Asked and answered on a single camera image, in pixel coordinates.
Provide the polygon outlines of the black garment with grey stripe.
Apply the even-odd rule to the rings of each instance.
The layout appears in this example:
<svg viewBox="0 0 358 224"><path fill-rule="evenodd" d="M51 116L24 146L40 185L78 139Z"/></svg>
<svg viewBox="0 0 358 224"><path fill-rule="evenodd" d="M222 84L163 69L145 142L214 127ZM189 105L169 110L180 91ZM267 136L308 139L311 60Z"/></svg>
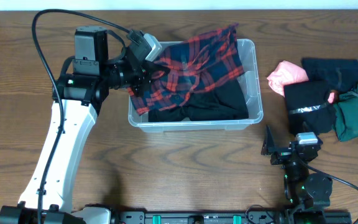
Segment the black garment with grey stripe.
<svg viewBox="0 0 358 224"><path fill-rule="evenodd" d="M328 101L330 93L330 86L323 80L284 86L289 132L292 135L303 133L304 124L317 135L332 130L336 111Z"/></svg>

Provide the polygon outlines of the red plaid flannel shirt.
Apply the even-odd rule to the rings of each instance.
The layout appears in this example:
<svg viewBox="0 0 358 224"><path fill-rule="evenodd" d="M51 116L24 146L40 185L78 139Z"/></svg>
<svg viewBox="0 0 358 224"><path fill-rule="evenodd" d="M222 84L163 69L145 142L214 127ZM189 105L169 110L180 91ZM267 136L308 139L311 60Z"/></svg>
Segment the red plaid flannel shirt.
<svg viewBox="0 0 358 224"><path fill-rule="evenodd" d="M158 69L143 93L127 89L136 113L183 106L192 95L211 92L244 74L237 27L231 24L166 47L153 61Z"/></svg>

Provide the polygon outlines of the pink garment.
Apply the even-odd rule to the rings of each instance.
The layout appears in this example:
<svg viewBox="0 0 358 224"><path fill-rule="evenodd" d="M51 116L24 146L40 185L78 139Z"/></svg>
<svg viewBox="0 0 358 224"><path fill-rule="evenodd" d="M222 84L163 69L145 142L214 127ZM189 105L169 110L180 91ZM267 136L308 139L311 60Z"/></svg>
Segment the pink garment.
<svg viewBox="0 0 358 224"><path fill-rule="evenodd" d="M280 62L267 77L269 87L285 97L288 109L334 103L335 94L324 80L309 80L305 70L288 61Z"/></svg>

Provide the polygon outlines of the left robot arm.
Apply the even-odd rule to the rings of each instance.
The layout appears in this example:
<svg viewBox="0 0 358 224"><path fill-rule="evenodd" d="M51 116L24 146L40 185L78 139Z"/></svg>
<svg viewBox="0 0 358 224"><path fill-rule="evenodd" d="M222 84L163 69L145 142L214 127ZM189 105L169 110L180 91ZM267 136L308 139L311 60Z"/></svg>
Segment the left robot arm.
<svg viewBox="0 0 358 224"><path fill-rule="evenodd" d="M52 117L39 161L18 204L1 208L0 223L119 223L119 214L105 205L73 210L76 173L109 91L128 87L143 93L162 46L154 36L130 30L129 45L109 58L111 35L100 26L77 28L75 53L53 84Z"/></svg>

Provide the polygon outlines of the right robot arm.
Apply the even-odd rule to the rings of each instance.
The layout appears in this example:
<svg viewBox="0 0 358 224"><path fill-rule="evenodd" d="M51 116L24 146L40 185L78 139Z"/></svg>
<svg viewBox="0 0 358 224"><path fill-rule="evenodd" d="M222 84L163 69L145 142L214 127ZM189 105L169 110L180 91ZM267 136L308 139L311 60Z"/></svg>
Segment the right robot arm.
<svg viewBox="0 0 358 224"><path fill-rule="evenodd" d="M270 127L266 127L261 155L284 170L284 194L291 203L272 218L274 223L327 223L324 208L330 206L331 178L311 174L308 163L318 157L322 141L314 132L298 133L287 147L277 147Z"/></svg>

